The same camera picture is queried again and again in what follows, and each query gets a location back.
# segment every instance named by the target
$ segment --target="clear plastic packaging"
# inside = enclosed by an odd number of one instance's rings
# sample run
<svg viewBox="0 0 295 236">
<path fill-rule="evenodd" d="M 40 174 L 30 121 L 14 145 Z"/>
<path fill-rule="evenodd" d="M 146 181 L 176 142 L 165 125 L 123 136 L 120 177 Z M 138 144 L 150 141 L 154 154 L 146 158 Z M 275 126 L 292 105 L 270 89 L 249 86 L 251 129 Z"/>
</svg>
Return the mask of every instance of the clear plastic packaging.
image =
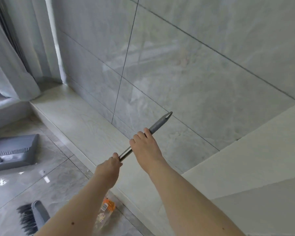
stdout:
<svg viewBox="0 0 295 236">
<path fill-rule="evenodd" d="M 97 215 L 95 226 L 94 226 L 94 232 L 98 232 L 104 224 L 108 221 L 111 214 L 113 213 L 115 209 L 115 203 L 108 199 L 107 197 L 104 198 L 101 209 L 99 210 L 99 213 Z"/>
</svg>

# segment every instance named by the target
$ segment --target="black bristles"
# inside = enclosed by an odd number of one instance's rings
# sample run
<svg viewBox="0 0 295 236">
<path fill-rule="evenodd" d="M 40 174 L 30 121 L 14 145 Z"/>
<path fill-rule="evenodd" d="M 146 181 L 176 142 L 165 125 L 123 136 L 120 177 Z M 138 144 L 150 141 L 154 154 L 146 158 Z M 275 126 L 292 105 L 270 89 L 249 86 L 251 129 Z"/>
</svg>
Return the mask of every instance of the black bristles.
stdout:
<svg viewBox="0 0 295 236">
<path fill-rule="evenodd" d="M 26 235 L 30 236 L 35 234 L 38 231 L 38 228 L 37 228 L 34 214 L 32 211 L 32 205 L 26 204 L 26 205 L 20 206 L 16 210 L 20 214 L 20 222 L 21 222 L 21 225 L 23 226 L 22 228 L 24 229 L 24 232 L 26 233 Z"/>
</svg>

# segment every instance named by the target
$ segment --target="hand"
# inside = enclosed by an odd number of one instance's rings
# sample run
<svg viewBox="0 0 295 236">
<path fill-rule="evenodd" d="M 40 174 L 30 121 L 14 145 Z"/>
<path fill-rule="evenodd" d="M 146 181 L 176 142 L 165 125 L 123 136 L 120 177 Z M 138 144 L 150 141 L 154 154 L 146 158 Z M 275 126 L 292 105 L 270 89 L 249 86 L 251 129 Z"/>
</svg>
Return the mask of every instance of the hand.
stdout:
<svg viewBox="0 0 295 236">
<path fill-rule="evenodd" d="M 118 154 L 114 153 L 112 157 L 96 167 L 94 177 L 100 178 L 110 189 L 117 182 L 121 166 L 122 163 L 119 161 Z"/>
<path fill-rule="evenodd" d="M 161 150 L 159 149 L 154 137 L 148 128 L 144 128 L 144 132 L 139 131 L 129 141 L 130 146 L 137 158 L 138 163 L 147 174 L 150 174 L 151 169 L 155 164 L 167 164 Z"/>
</svg>

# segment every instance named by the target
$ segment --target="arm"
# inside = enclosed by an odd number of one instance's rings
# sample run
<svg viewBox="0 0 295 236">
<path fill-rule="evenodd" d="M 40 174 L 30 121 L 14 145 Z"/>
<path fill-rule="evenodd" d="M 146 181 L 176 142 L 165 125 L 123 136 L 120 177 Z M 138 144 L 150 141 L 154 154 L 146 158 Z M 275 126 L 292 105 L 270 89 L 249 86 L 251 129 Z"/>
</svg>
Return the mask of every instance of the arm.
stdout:
<svg viewBox="0 0 295 236">
<path fill-rule="evenodd" d="M 91 235 L 102 201 L 118 179 L 118 154 L 96 167 L 93 177 L 35 236 L 88 236 Z"/>
<path fill-rule="evenodd" d="M 130 146 L 161 196 L 176 235 L 244 236 L 218 207 L 167 164 L 149 129 L 144 131 L 146 136 L 138 132 Z"/>
</svg>

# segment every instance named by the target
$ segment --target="tile floor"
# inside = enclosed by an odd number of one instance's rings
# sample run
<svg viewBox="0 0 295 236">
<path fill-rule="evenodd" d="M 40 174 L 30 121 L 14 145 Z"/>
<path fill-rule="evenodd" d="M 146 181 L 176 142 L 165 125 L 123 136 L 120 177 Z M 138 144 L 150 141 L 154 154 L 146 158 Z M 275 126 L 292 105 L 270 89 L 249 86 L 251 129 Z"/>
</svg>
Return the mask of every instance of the tile floor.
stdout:
<svg viewBox="0 0 295 236">
<path fill-rule="evenodd" d="M 93 175 L 35 116 L 0 129 L 0 137 L 39 134 L 35 165 L 0 171 L 0 236 L 25 235 L 16 208 L 41 200 L 53 216 Z M 111 192 L 117 208 L 98 235 L 153 235 Z"/>
</svg>

